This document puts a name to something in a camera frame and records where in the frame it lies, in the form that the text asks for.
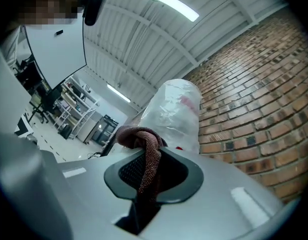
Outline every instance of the white floor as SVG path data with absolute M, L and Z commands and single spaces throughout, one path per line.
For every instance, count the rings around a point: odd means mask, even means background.
M 31 115 L 31 108 L 28 107 L 26 112 Z M 64 139 L 57 133 L 53 122 L 41 123 L 40 115 L 35 115 L 30 121 L 33 128 L 33 135 L 37 138 L 37 145 L 40 150 L 47 150 L 54 154 L 58 163 L 85 160 L 91 154 L 101 151 L 101 146 L 93 143 L 84 144 L 79 139 Z

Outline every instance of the white plastic bag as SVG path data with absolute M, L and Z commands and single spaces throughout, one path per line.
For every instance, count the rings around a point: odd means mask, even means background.
M 173 79 L 154 95 L 139 122 L 159 134 L 169 147 L 199 153 L 199 104 L 202 96 L 191 82 Z

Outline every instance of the white ceiling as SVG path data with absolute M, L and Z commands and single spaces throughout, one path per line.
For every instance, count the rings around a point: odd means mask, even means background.
M 284 0 L 180 1 L 200 15 L 197 20 L 159 1 L 107 0 L 97 23 L 84 26 L 85 72 L 131 99 L 136 112 L 162 83 L 182 78 L 286 5 Z

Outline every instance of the red cloth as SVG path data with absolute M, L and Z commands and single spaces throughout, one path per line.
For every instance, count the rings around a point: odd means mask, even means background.
M 121 126 L 117 130 L 116 139 L 119 144 L 128 148 L 134 149 L 141 147 L 146 150 L 145 173 L 137 192 L 139 196 L 142 196 L 154 182 L 161 157 L 159 148 L 167 147 L 167 144 L 156 132 L 149 128 L 128 125 Z M 156 195 L 152 196 L 150 199 L 151 201 L 155 201 Z

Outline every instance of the ceiling light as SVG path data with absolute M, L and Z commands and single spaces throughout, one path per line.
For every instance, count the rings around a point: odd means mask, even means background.
M 198 13 L 196 13 L 193 9 L 191 9 L 184 3 L 180 2 L 179 0 L 158 0 L 158 1 L 177 10 L 192 22 L 194 22 L 199 17 Z
M 114 87 L 110 86 L 109 84 L 107 84 L 107 87 L 113 91 L 114 93 L 116 93 L 118 96 L 120 96 L 121 98 L 123 98 L 124 100 L 126 100 L 128 103 L 130 103 L 130 99 L 127 98 L 126 96 L 124 96 L 123 94 L 121 94 L 118 90 L 116 90 Z

